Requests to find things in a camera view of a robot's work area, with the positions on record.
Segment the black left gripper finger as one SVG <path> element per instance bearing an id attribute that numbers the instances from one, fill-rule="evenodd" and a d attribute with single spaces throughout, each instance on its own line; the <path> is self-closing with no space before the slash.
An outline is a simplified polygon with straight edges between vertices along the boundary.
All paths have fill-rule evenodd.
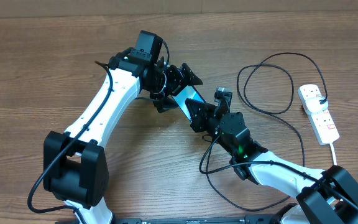
<path id="1" fill-rule="evenodd" d="M 193 73 L 192 69 L 186 63 L 181 65 L 181 73 L 183 75 L 182 81 L 185 86 L 196 86 L 203 84 L 202 80 Z"/>
<path id="2" fill-rule="evenodd" d="M 159 113 L 164 113 L 168 110 L 172 110 L 178 107 L 175 100 L 167 97 L 155 97 L 153 104 Z"/>

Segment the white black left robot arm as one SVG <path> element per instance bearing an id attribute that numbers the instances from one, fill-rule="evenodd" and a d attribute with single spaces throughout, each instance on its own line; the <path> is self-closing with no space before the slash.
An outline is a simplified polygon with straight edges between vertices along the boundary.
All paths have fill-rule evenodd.
<path id="1" fill-rule="evenodd" d="M 134 47 L 117 53 L 100 66 L 106 71 L 103 85 L 82 115 L 63 133 L 49 132 L 44 141 L 44 171 L 34 184 L 63 201 L 75 223 L 112 223 L 104 193 L 109 182 L 105 147 L 129 104 L 142 90 L 163 113 L 181 108 L 189 116 L 185 100 L 201 101 L 195 90 L 202 81 L 183 63 L 176 67 L 160 57 L 166 42 L 141 31 Z"/>

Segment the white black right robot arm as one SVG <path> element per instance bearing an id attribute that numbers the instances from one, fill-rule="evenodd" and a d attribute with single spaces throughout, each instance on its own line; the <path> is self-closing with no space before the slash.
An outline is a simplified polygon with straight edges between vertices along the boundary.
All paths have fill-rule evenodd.
<path id="1" fill-rule="evenodd" d="M 288 162 L 250 136 L 242 113 L 224 98 L 217 106 L 187 99 L 191 127 L 206 131 L 231 156 L 229 167 L 241 179 L 275 188 L 297 200 L 309 223 L 358 223 L 358 183 L 340 166 L 311 169 Z"/>

